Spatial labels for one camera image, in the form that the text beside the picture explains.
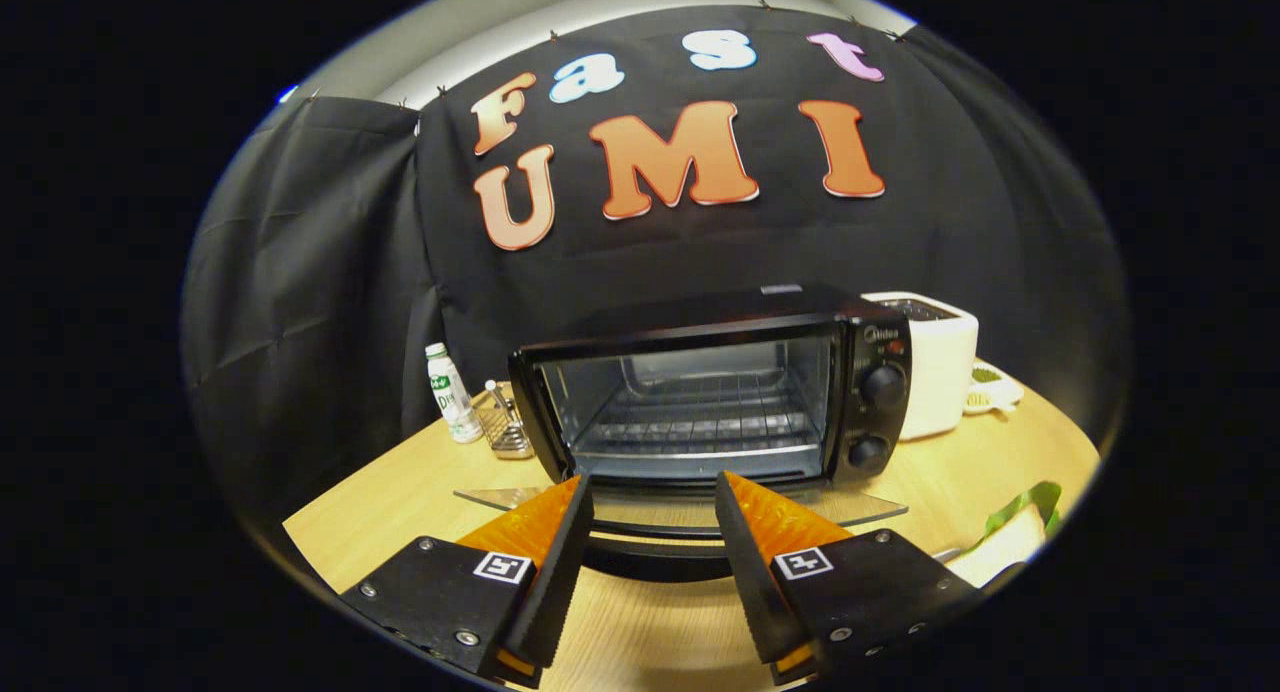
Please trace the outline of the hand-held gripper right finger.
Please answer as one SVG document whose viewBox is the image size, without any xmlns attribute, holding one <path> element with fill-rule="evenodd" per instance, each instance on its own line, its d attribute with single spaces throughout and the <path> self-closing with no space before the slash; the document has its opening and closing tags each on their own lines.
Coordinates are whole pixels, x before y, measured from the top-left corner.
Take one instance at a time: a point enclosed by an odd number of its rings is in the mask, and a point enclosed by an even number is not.
<svg viewBox="0 0 1280 692">
<path fill-rule="evenodd" d="M 716 515 L 756 655 L 778 684 L 850 680 L 986 597 L 901 533 L 852 533 L 727 469 Z"/>
</svg>

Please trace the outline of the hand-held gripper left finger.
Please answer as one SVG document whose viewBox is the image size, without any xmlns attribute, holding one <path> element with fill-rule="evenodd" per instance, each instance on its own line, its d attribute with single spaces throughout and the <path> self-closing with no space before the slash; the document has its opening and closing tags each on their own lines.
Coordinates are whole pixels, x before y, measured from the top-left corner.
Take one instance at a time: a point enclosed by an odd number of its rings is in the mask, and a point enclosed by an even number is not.
<svg viewBox="0 0 1280 692">
<path fill-rule="evenodd" d="M 536 688 L 556 659 L 593 523 L 591 481 L 573 475 L 461 540 L 410 541 L 340 599 L 439 663 Z"/>
</svg>

